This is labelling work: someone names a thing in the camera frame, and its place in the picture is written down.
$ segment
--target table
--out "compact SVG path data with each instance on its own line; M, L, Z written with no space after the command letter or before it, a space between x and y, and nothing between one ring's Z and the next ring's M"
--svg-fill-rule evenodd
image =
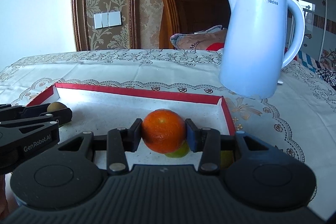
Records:
M314 170L317 188L309 206L328 218L336 210L335 90L293 60L282 70L283 85L273 97L244 98L221 85L220 64L221 50L100 50L26 57L0 72L0 103L26 105L55 82L223 96L237 130Z

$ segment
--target red box rim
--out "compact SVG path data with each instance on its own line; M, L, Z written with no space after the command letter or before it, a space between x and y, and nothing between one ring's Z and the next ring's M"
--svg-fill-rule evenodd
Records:
M42 104L45 100L47 100L50 96L54 94L54 87L62 89L88 90L88 91L113 93L135 97L153 98L161 100L174 100L174 101L191 102L191 103L203 103L212 105L216 105L218 101L222 98L221 107L224 112L229 134L234 135L236 131L229 108L225 102L225 98L223 96L215 96L215 95L177 93L177 92L168 92L159 90L128 89L128 88L118 88L113 86L102 86L102 85L55 83L54 85L51 85L45 91L40 93L38 96L36 96L29 104L27 104L27 106Z

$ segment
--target white wall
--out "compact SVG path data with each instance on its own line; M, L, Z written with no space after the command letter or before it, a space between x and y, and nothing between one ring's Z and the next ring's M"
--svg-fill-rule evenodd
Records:
M26 56L74 51L71 0L0 0L0 71Z

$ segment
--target metal screw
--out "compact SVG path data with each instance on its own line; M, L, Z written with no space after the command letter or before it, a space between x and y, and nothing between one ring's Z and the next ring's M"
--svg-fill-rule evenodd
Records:
M110 164L109 168L113 172L117 172L117 171L125 170L126 169L126 165L124 165L124 164L122 164L120 162L115 162L113 164Z
M201 165L201 169L203 171L206 171L206 172L211 172L211 171L217 170L218 166L217 166L217 164L214 164L212 162L207 162L207 163Z

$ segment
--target wooden headboard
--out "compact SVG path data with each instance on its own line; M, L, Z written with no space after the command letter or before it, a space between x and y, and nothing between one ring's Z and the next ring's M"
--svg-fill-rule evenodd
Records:
M163 13L159 47L174 48L170 37L194 33L215 25L228 26L231 10L228 0L162 0Z

